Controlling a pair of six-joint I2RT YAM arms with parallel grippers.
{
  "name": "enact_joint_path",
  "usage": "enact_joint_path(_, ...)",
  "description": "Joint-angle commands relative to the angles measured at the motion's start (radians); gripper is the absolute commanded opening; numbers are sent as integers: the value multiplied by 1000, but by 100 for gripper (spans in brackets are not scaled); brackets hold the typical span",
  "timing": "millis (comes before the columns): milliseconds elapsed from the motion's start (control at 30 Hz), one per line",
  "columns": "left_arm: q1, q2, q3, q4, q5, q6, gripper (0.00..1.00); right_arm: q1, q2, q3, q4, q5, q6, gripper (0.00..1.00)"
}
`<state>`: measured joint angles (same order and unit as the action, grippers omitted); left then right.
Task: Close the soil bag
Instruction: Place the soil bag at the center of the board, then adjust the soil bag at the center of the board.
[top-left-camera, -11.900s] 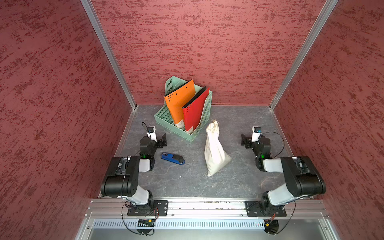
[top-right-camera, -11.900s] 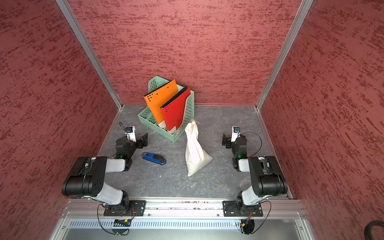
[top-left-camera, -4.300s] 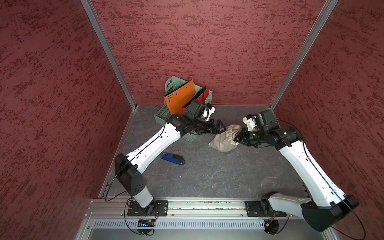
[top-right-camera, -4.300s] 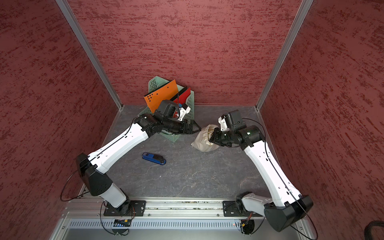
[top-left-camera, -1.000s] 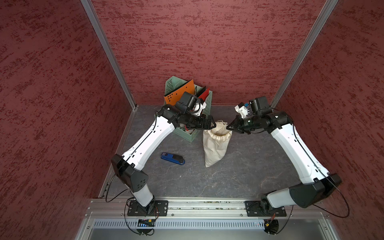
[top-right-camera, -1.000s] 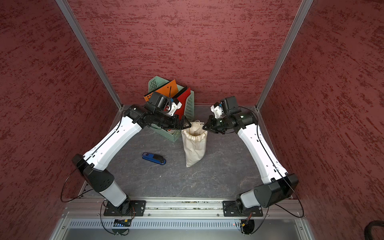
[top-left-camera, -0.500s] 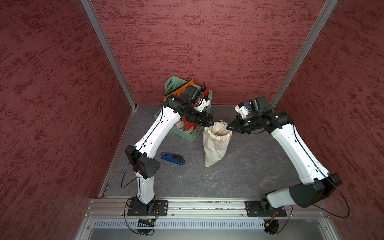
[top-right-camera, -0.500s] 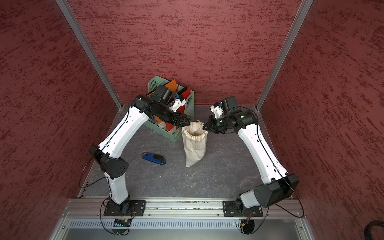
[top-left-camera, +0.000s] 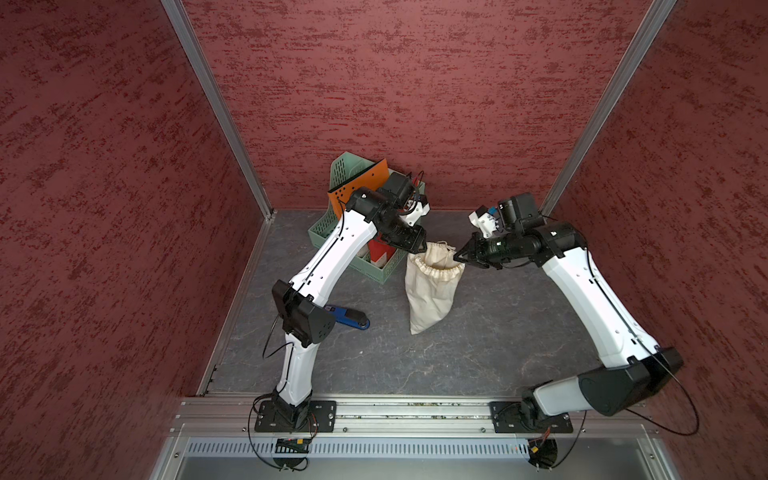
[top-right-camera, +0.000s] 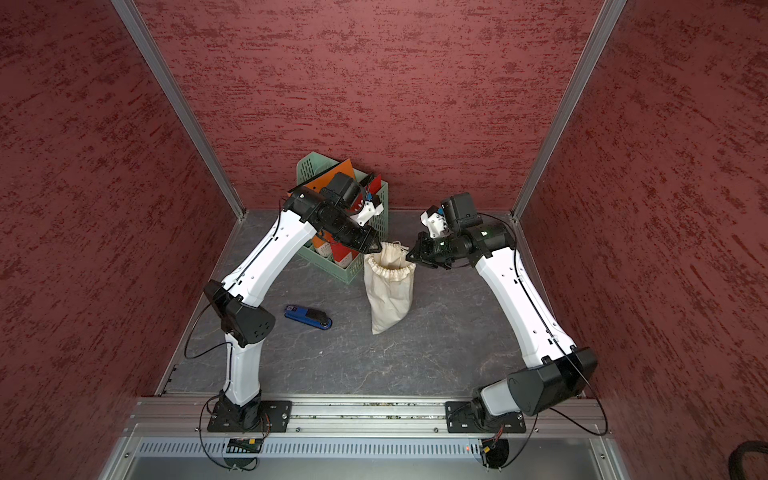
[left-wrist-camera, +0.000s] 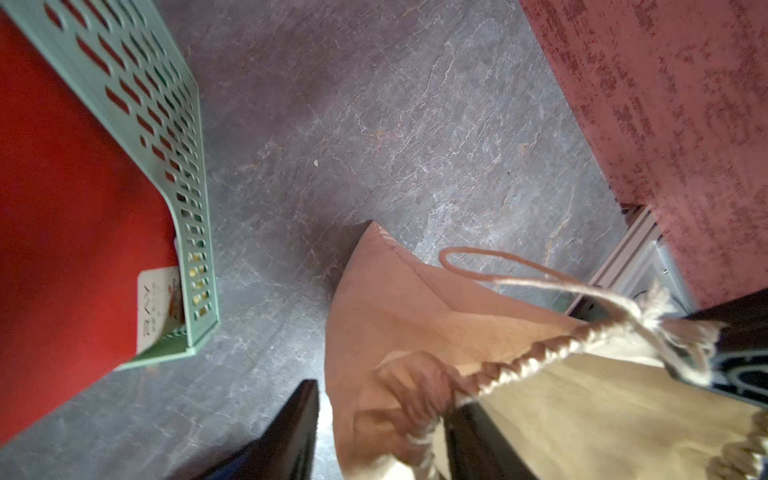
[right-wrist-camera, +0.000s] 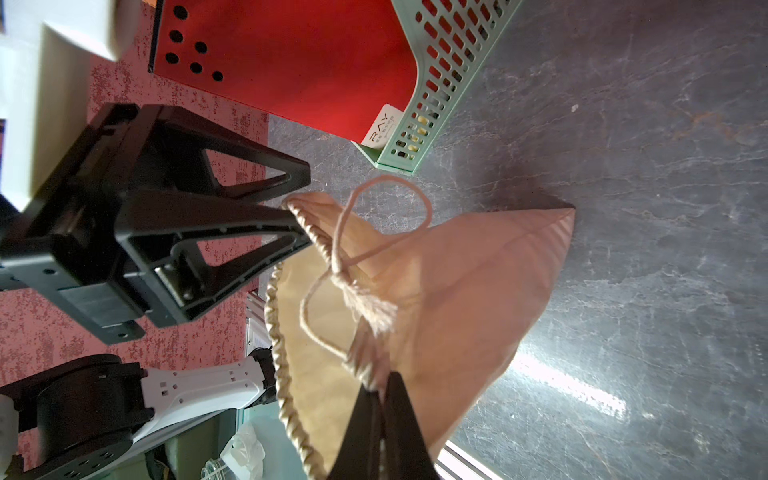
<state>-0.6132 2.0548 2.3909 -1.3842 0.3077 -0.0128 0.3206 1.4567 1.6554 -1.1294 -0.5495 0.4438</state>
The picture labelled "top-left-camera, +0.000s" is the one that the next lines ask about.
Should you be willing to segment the beige drawstring cloth bag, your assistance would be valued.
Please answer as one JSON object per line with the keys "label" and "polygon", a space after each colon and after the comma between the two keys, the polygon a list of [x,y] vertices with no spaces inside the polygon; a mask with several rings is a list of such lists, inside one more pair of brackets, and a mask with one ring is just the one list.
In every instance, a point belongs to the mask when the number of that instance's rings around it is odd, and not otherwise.
{"label": "beige drawstring cloth bag", "polygon": [[408,255],[405,292],[412,335],[431,328],[451,311],[465,270],[465,265],[454,259],[455,253],[455,247],[441,241],[428,242],[424,253]]}

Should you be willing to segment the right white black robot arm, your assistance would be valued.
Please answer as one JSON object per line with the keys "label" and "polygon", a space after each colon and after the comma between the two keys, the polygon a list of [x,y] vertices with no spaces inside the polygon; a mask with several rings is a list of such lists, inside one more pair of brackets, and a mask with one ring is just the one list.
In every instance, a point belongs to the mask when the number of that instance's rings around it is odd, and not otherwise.
{"label": "right white black robot arm", "polygon": [[529,193],[481,206],[456,261],[502,269],[526,259],[560,289],[587,330],[600,367],[527,390],[515,408],[523,429],[536,431],[571,411],[613,416],[656,395],[683,365],[673,347],[662,347],[629,313],[600,273],[586,237],[572,224],[540,213]]}

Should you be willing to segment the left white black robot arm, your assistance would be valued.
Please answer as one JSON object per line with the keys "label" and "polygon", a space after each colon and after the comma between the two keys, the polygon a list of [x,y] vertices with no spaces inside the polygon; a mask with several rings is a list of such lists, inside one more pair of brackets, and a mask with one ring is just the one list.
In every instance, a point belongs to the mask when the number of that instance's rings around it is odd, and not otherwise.
{"label": "left white black robot arm", "polygon": [[325,305],[341,275],[376,238],[411,254],[425,252],[426,231],[418,220],[428,212],[429,203],[410,176],[395,172],[377,190],[361,187],[345,202],[341,219],[308,264],[290,281],[274,284],[285,360],[273,404],[288,430],[303,428],[309,419],[317,350],[336,324]]}

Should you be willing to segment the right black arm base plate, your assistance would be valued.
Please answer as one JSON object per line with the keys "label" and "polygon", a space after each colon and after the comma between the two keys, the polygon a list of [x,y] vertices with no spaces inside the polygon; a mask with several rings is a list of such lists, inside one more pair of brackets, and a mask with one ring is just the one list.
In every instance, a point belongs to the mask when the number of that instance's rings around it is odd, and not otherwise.
{"label": "right black arm base plate", "polygon": [[488,404],[496,433],[544,434],[573,433],[568,414],[547,416],[524,401],[495,401]]}

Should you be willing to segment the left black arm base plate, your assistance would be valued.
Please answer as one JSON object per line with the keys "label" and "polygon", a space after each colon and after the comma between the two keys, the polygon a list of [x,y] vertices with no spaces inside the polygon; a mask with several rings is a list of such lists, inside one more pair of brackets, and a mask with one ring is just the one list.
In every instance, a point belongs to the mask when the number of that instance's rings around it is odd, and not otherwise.
{"label": "left black arm base plate", "polygon": [[305,400],[291,406],[280,398],[262,402],[255,415],[255,432],[276,433],[328,433],[336,422],[337,402]]}

